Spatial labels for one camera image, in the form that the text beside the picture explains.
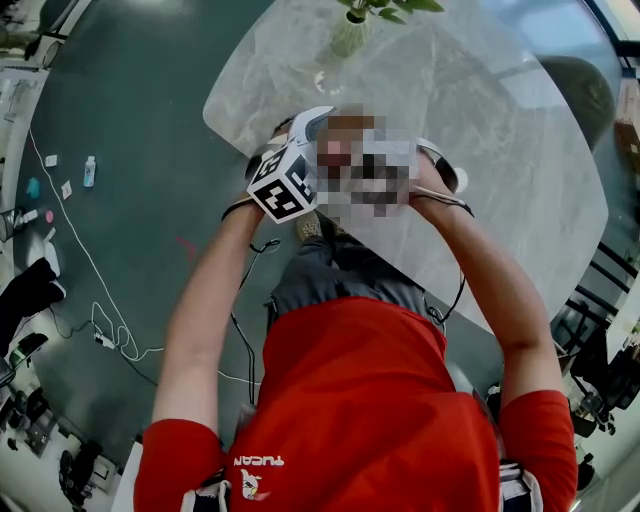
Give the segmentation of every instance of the glass vase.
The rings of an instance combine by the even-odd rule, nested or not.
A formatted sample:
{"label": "glass vase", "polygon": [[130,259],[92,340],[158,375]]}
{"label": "glass vase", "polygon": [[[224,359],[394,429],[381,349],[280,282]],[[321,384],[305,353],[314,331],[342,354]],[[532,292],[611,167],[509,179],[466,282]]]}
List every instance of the glass vase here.
{"label": "glass vase", "polygon": [[367,18],[359,18],[348,12],[333,30],[329,46],[337,56],[347,58],[362,48],[368,38]]}

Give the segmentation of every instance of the white round table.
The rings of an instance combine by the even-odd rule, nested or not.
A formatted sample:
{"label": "white round table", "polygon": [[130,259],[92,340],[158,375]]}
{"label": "white round table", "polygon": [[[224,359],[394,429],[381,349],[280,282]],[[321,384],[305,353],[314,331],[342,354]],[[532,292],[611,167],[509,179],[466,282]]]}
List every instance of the white round table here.
{"label": "white round table", "polygon": [[[276,0],[231,55],[206,102],[205,122],[250,155],[283,119],[313,106],[361,103],[400,120],[466,170],[461,197],[520,262],[552,317],[580,281],[607,221],[595,163],[537,60],[476,1],[443,5],[440,14],[416,11],[407,26],[371,19],[367,44],[338,59],[327,46],[343,5]],[[458,265],[415,212],[346,228],[452,303]],[[468,289],[457,311],[487,328]]]}

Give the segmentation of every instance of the logo on shirt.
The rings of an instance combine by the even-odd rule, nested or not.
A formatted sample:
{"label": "logo on shirt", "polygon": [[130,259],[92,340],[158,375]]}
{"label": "logo on shirt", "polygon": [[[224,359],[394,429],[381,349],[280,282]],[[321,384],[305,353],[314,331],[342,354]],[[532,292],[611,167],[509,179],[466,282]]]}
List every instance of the logo on shirt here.
{"label": "logo on shirt", "polygon": [[282,457],[234,457],[234,466],[284,466]]}
{"label": "logo on shirt", "polygon": [[246,469],[241,469],[242,471],[242,496],[250,501],[262,501],[269,496],[269,492],[258,492],[258,487],[260,482],[258,480],[262,480],[262,477],[251,475]]}

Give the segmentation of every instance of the white marker cube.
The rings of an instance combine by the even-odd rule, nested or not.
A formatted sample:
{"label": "white marker cube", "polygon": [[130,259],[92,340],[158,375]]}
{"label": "white marker cube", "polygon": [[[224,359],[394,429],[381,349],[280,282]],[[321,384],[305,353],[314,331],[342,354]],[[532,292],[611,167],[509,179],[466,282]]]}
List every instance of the white marker cube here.
{"label": "white marker cube", "polygon": [[316,207],[309,187],[307,163],[295,142],[266,153],[247,192],[276,224],[282,224]]}

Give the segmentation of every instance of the green plant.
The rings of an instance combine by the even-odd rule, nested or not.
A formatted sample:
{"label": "green plant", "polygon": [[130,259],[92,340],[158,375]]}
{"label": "green plant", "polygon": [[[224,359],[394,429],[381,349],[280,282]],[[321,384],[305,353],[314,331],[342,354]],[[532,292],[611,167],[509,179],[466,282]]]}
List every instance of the green plant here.
{"label": "green plant", "polygon": [[[367,14],[370,13],[383,20],[400,25],[406,25],[406,22],[399,16],[396,16],[398,10],[404,11],[407,14],[412,14],[413,11],[444,11],[436,0],[338,0],[338,2],[349,7],[349,12],[356,18],[364,19]],[[391,3],[393,3],[397,9],[396,7],[389,7]]]}

